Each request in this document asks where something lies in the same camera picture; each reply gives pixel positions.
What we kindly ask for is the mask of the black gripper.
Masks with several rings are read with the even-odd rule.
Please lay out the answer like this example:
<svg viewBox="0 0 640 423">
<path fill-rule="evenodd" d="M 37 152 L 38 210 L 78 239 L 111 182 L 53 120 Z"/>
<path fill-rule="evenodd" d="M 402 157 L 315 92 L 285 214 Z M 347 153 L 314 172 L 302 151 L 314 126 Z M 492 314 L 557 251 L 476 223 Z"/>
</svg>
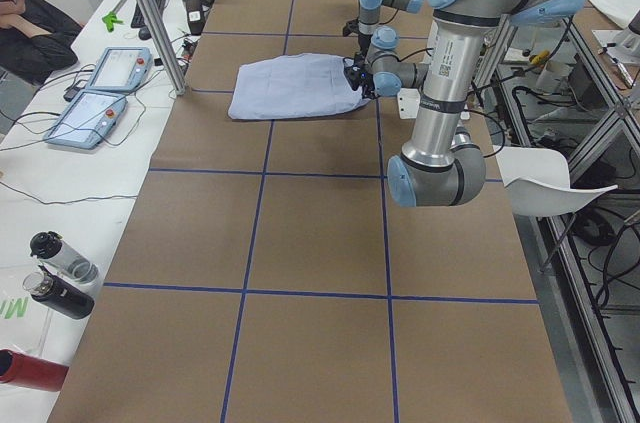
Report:
<svg viewBox="0 0 640 423">
<path fill-rule="evenodd" d="M 355 53 L 352 58 L 343 58 L 342 61 L 343 74 L 351 89 L 360 90 L 363 99 L 377 99 L 373 75 L 366 69 L 365 57 L 361 53 Z"/>
<path fill-rule="evenodd" d="M 357 18 L 347 21 L 342 28 L 343 37 L 348 37 L 350 35 L 357 36 L 359 45 L 358 53 L 365 56 L 370 47 L 371 35 L 365 34 L 359 29 L 359 21 Z"/>
</svg>

